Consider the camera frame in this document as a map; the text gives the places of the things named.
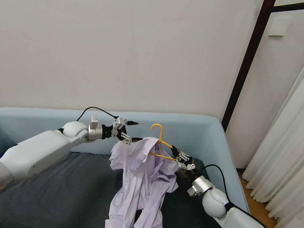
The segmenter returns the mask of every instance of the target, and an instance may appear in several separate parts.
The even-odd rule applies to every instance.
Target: light switch
[[[290,22],[291,22],[290,16],[275,17],[268,35],[269,36],[284,36]]]

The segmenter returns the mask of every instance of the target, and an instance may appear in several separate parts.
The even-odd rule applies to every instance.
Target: dark wooden door frame
[[[276,0],[264,0],[260,13],[256,20],[255,28],[253,29],[246,53],[243,58],[240,70],[237,75],[236,82],[234,84],[231,96],[229,98],[225,114],[222,120],[222,125],[224,131],[227,130],[228,124],[232,117],[233,111],[238,102],[239,95],[241,94],[243,85],[245,83],[246,77],[248,75],[249,69],[252,65],[253,59],[257,52],[257,48],[260,44],[261,38],[265,31],[267,22],[271,13],[273,12],[283,12],[292,10],[304,10],[304,3],[289,4],[283,6],[274,6]]]

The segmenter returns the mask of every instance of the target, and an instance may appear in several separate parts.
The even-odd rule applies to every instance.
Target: white wall
[[[225,111],[261,0],[2,0],[0,106]]]
[[[269,37],[278,15],[290,15],[291,24],[285,36]],[[303,24],[304,10],[271,15],[226,133],[237,167],[253,157],[304,65]]]

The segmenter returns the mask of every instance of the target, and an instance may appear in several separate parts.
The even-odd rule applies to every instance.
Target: hanger hook
[[[159,139],[159,142],[160,142],[160,141],[162,141],[163,126],[162,126],[161,124],[159,124],[159,123],[156,123],[156,124],[153,124],[153,125],[151,126],[151,129],[153,129],[155,126],[158,126],[158,127],[161,128],[160,139]]]

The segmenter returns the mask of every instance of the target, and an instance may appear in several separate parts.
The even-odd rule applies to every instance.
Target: black cable
[[[98,107],[88,107],[88,108],[86,108],[86,109],[81,113],[80,117],[79,117],[76,121],[80,120],[80,118],[83,116],[83,114],[86,112],[86,110],[88,110],[88,109],[90,109],[90,108],[96,108],[96,109],[98,109],[98,110],[100,110],[100,111],[102,111],[102,112],[104,112],[104,113],[107,113],[108,115],[112,116],[114,119],[117,119],[117,118],[118,118],[118,116],[112,115],[112,114],[108,113],[107,111],[105,111],[105,110],[103,110],[103,109],[101,109],[101,108],[98,108]]]
[[[196,174],[198,174],[199,172],[201,172],[202,170],[205,170],[206,168],[210,167],[210,166],[214,166],[217,167],[218,170],[220,171],[220,173],[222,174],[222,178],[223,178],[223,183],[224,183],[224,189],[225,189],[225,194],[227,197],[227,200],[229,201],[230,204],[232,204],[235,208],[239,209],[240,211],[244,212],[245,214],[249,215],[251,218],[253,218],[255,221],[257,221],[259,224],[261,224],[263,227],[267,228],[267,226],[265,226],[261,221],[259,221],[257,218],[253,217],[252,215],[250,215],[248,212],[244,211],[243,209],[241,209],[240,207],[238,207],[237,205],[235,205],[233,202],[231,202],[231,200],[229,199],[228,196],[228,192],[227,192],[227,187],[226,187],[226,181],[225,181],[225,177],[224,177],[224,173],[222,171],[222,169],[215,165],[215,164],[210,164],[210,165],[206,165],[203,168],[201,168],[199,171],[196,172]]]

